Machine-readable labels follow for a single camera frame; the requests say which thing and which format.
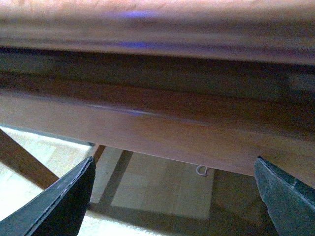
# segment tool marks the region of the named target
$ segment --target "wood grain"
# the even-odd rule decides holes
[[[264,101],[315,102],[315,67],[242,61],[0,49],[0,71]]]
[[[315,64],[313,1],[0,1],[0,45]]]
[[[42,189],[48,188],[59,179],[2,130],[0,130],[0,161]]]
[[[5,78],[1,123],[247,175],[263,156],[315,186],[313,106]]]

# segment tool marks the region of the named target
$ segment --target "black plastic piece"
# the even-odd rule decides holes
[[[254,173],[262,200],[281,236],[315,236],[315,190],[259,157]]]
[[[95,178],[89,157],[0,222],[0,236],[76,236]]]

